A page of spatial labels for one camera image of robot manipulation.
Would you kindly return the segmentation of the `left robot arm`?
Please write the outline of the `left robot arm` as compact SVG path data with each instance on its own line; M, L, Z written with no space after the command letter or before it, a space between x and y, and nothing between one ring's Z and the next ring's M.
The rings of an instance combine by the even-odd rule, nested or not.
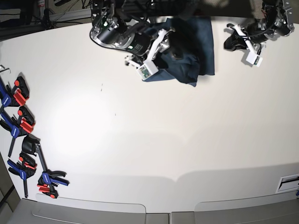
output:
M267 40L275 35L288 36L294 31L292 7L287 0L264 0L262 13L262 19L254 19L248 24L227 24L233 33L224 42L224 49L247 49L260 55Z

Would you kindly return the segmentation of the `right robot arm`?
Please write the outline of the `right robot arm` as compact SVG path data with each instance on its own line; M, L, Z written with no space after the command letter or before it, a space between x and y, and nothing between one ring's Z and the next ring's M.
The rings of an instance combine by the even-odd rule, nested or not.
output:
M139 68L150 59L158 69L166 69L168 64L162 55L170 47L168 36L175 29L163 25L166 34L154 47L160 29L150 18L181 16L190 3L189 0L93 0L90 39L100 47L129 53L125 57L126 66Z

